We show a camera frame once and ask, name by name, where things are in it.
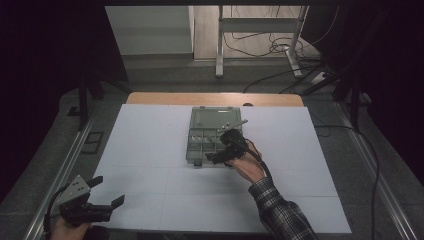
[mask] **plaid sleeve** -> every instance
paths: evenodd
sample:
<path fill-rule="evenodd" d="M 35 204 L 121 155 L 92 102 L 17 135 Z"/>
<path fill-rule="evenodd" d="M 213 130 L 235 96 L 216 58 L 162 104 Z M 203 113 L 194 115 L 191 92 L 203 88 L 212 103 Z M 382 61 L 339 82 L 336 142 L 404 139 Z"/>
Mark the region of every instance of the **plaid sleeve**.
<path fill-rule="evenodd" d="M 263 178 L 249 188 L 256 201 L 259 217 L 276 239 L 317 239 L 299 206 L 286 201 L 269 178 Z"/>

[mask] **metal frame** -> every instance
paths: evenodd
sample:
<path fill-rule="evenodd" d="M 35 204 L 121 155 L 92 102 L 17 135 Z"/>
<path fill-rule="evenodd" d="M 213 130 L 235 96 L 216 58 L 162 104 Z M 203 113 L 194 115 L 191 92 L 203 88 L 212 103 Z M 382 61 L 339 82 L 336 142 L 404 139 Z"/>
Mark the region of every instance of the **metal frame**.
<path fill-rule="evenodd" d="M 341 118 L 345 126 L 352 127 L 349 121 L 349 113 L 346 107 L 342 106 L 340 103 L 336 103 L 336 106 L 337 106 L 337 109 L 339 110 L 339 113 L 341 115 Z M 349 131 L 349 135 L 355 147 L 358 149 L 358 152 L 361 155 L 361 158 L 371 178 L 375 179 L 377 176 L 376 175 L 377 165 L 376 165 L 376 159 L 374 158 L 372 151 L 370 150 L 370 147 L 364 141 L 362 136 L 352 131 Z M 384 205 L 389 211 L 390 216 L 392 217 L 392 220 L 394 224 L 396 225 L 396 228 L 398 229 L 402 239 L 408 239 L 408 240 L 418 239 L 417 235 L 412 229 L 412 225 L 408 217 L 406 216 L 406 213 L 403 211 L 402 206 L 400 205 L 398 199 L 396 198 L 395 194 L 393 193 L 392 189 L 387 183 L 385 177 L 381 173 L 379 175 L 380 175 L 379 181 L 377 184 L 378 192 L 380 194 L 380 197 Z"/>
<path fill-rule="evenodd" d="M 67 183 L 69 174 L 71 173 L 72 168 L 78 158 L 78 155 L 81 152 L 81 149 L 84 145 L 85 139 L 87 138 L 87 135 L 90 132 L 91 126 L 93 125 L 93 119 L 96 116 L 100 105 L 101 105 L 101 102 L 98 100 L 94 100 L 92 102 L 91 108 L 90 108 L 91 114 L 89 114 L 88 116 L 87 123 L 85 124 L 84 128 L 80 132 L 78 132 L 77 136 L 75 137 L 75 140 L 72 143 L 71 149 L 69 150 L 65 160 L 63 161 L 62 166 L 57 172 L 56 178 L 54 179 L 52 185 L 50 186 L 49 190 L 44 196 L 44 199 L 42 203 L 40 204 L 40 207 L 38 208 L 37 212 L 35 213 L 35 216 L 32 219 L 32 222 L 27 232 L 25 233 L 23 239 L 38 240 L 42 236 L 43 218 L 44 218 L 44 214 L 47 211 L 50 199 L 60 187 L 64 186 Z"/>
<path fill-rule="evenodd" d="M 293 33 L 286 56 L 296 78 L 302 71 L 296 60 L 295 48 L 303 27 L 308 7 L 302 6 L 298 18 L 224 18 L 223 6 L 219 5 L 218 46 L 216 51 L 216 77 L 224 76 L 224 49 L 222 39 L 225 32 Z"/>

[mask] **white tabletop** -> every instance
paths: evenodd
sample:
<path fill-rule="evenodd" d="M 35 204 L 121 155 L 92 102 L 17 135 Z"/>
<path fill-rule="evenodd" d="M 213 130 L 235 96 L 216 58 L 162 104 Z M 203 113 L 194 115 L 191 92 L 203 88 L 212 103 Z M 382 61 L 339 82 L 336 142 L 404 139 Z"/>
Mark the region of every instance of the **white tabletop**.
<path fill-rule="evenodd" d="M 125 194 L 110 222 L 127 230 L 266 232 L 250 183 L 222 165 L 185 159 L 191 106 L 123 105 L 94 176 L 90 202 Z M 350 233 L 305 107 L 241 107 L 243 134 L 262 152 L 274 183 L 317 233 Z"/>

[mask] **human hand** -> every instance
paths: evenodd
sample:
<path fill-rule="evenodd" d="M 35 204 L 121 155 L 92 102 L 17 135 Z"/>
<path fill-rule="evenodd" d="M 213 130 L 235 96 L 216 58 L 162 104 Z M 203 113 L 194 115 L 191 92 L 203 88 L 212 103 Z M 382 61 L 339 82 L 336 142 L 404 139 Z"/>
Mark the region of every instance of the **human hand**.
<path fill-rule="evenodd" d="M 256 150 L 252 142 L 248 141 L 247 145 L 250 150 L 262 158 L 262 154 Z M 248 152 L 246 152 L 242 157 L 229 160 L 226 163 L 233 166 L 244 179 L 248 180 L 252 184 L 265 177 L 262 166 L 258 163 L 256 158 Z"/>
<path fill-rule="evenodd" d="M 56 220 L 50 240 L 82 240 L 91 223 L 82 223 L 74 227 L 62 217 Z"/>

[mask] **wall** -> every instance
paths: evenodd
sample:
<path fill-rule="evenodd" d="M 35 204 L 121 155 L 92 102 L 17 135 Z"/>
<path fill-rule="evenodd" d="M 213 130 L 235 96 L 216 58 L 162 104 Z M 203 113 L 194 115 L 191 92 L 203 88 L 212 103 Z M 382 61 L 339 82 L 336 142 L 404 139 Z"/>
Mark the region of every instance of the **wall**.
<path fill-rule="evenodd" d="M 121 55 L 193 52 L 192 6 L 108 6 Z"/>

